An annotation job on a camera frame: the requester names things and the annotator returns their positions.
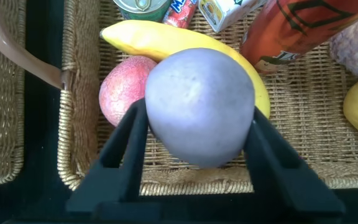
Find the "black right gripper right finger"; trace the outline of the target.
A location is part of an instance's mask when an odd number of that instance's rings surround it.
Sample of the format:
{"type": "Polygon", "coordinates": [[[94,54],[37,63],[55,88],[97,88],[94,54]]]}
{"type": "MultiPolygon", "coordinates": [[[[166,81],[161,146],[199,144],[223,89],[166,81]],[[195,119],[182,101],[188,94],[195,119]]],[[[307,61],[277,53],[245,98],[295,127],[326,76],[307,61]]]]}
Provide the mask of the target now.
{"type": "Polygon", "coordinates": [[[342,218],[346,209],[259,109],[244,157],[259,202],[270,218],[342,218]]]}

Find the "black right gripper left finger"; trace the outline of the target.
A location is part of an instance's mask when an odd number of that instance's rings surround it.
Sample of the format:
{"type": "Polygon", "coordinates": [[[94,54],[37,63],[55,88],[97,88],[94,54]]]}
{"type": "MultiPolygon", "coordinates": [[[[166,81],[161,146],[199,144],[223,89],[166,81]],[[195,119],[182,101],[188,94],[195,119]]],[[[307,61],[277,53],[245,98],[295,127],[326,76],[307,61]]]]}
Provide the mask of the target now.
{"type": "Polygon", "coordinates": [[[145,100],[133,103],[81,184],[67,201],[71,213],[112,215],[139,196],[148,118],[145,100]]]}

